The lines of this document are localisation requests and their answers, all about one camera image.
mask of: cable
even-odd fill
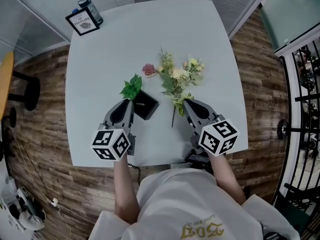
[[[36,185],[36,187],[38,188],[38,190],[40,191],[40,193],[41,193],[41,194],[44,196],[44,198],[51,204],[52,201],[50,200],[50,198],[48,198],[48,197],[41,191],[41,189],[39,188],[39,186],[38,186],[38,184],[36,183],[35,179],[33,178],[32,174],[31,174],[31,172],[30,172],[30,170],[29,170],[29,167],[28,167],[28,165],[27,165],[27,163],[26,163],[25,157],[24,157],[24,155],[23,155],[23,153],[22,153],[22,150],[21,150],[21,148],[20,148],[20,145],[19,145],[19,142],[18,142],[18,140],[17,140],[17,137],[16,137],[16,135],[15,135],[15,133],[14,133],[14,131],[13,131],[13,129],[11,128],[10,125],[9,125],[9,127],[10,127],[10,130],[11,130],[11,132],[12,132],[13,138],[14,138],[16,144],[18,145],[18,148],[19,148],[20,154],[21,154],[21,156],[22,156],[24,165],[25,165],[25,167],[26,167],[26,169],[27,169],[27,171],[28,171],[31,179],[33,180],[34,184]],[[25,153],[27,154],[28,158],[30,159],[30,157],[29,157],[29,155],[28,155],[28,153],[27,153],[27,150],[26,150],[26,148],[24,147],[23,144],[22,144],[22,147],[24,148]],[[39,176],[39,178],[40,178],[40,180],[41,180],[41,182],[42,182],[42,184],[43,184],[43,186],[44,186],[44,188],[45,188],[45,190],[46,190],[46,192],[47,192],[47,194],[48,194],[47,187],[46,187],[46,185],[44,184],[44,182],[43,182],[40,174],[38,173],[36,167],[33,165],[32,161],[31,161],[31,164],[32,164],[34,170],[36,171],[36,173],[38,174],[38,176]],[[88,219],[85,218],[85,217],[82,217],[81,215],[79,215],[79,214],[75,213],[74,211],[66,208],[65,206],[63,206],[63,205],[61,205],[61,204],[58,204],[58,203],[57,203],[57,205],[58,205],[58,208],[59,208],[59,211],[57,211],[57,212],[58,212],[58,215],[59,215],[60,218],[62,218],[62,219],[64,220],[65,224],[66,224],[67,227],[70,229],[70,237],[71,237],[72,240],[75,240],[75,239],[73,238],[73,236],[72,236],[72,229],[71,229],[71,227],[68,225],[67,221],[66,221],[66,220],[61,216],[61,214],[60,214],[61,207],[64,208],[64,209],[66,209],[66,210],[68,210],[68,211],[70,211],[70,212],[72,212],[72,213],[74,213],[75,215],[79,216],[80,218],[82,218],[82,219],[84,219],[84,220],[92,223],[93,225],[95,224],[94,222],[88,220]]]
[[[21,145],[22,145],[22,147],[23,147],[23,149],[24,149],[24,152],[26,153],[27,157],[29,158],[29,160],[30,160],[30,162],[31,162],[31,164],[32,164],[32,166],[33,166],[33,168],[34,168],[35,172],[38,174],[38,176],[39,176],[39,178],[40,178],[40,180],[41,180],[41,182],[42,182],[42,185],[43,185],[43,186],[44,186],[44,188],[45,188],[45,192],[46,192],[46,194],[47,194],[47,195],[49,195],[49,194],[48,194],[48,189],[47,189],[46,185],[44,184],[44,181],[42,180],[42,177],[41,177],[41,176],[40,176],[40,174],[38,173],[38,171],[37,171],[36,167],[34,166],[34,163],[33,163],[33,162],[32,162],[32,160],[30,159],[30,156],[29,156],[29,154],[28,154],[28,152],[27,152],[27,150],[26,150],[25,146],[24,146],[23,144],[21,144]]]
[[[71,239],[72,239],[72,240],[75,240],[74,237],[72,236],[71,227],[68,225],[68,223],[67,223],[67,221],[65,220],[65,218],[62,217],[61,214],[60,214],[61,208],[60,208],[60,207],[58,207],[58,208],[59,208],[58,214],[59,214],[60,218],[64,220],[65,224],[66,224],[66,225],[68,226],[68,228],[70,229],[70,237],[71,237]]]
[[[128,163],[129,166],[131,166],[133,169],[138,170],[138,184],[140,186],[140,174],[141,174],[141,169],[138,166],[132,165],[131,163]]]

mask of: pink flower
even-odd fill
[[[144,67],[142,68],[142,71],[145,76],[151,76],[156,73],[155,67],[152,64],[145,64]]]

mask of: flower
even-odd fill
[[[201,64],[201,65],[196,66],[195,70],[202,71],[202,70],[204,70],[204,68],[205,68],[205,65]]]
[[[190,77],[191,73],[185,69],[181,70],[181,76],[183,79],[188,79]]]
[[[194,58],[191,58],[190,62],[191,62],[192,65],[197,65],[197,63],[198,63],[198,61],[196,59],[194,59]]]
[[[183,75],[183,69],[182,68],[174,67],[172,69],[172,73],[171,73],[171,77],[172,78],[179,79],[179,78],[181,78],[182,75]]]
[[[161,73],[161,72],[164,70],[164,68],[163,68],[162,66],[159,66],[156,70],[157,70],[159,73]]]
[[[142,71],[146,77],[154,75],[156,73],[154,65],[148,63],[144,65]]]

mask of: white t-shirt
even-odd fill
[[[256,195],[241,206],[211,174],[198,169],[171,169],[146,177],[137,200],[137,223],[130,225],[103,211],[89,240],[262,240],[261,223],[264,233],[300,239],[273,206]]]

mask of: person's arm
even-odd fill
[[[140,207],[131,181],[127,154],[114,162],[115,215],[129,224],[137,222]]]
[[[224,155],[214,156],[208,153],[217,185],[227,192],[239,205],[246,201],[245,194],[236,180]]]

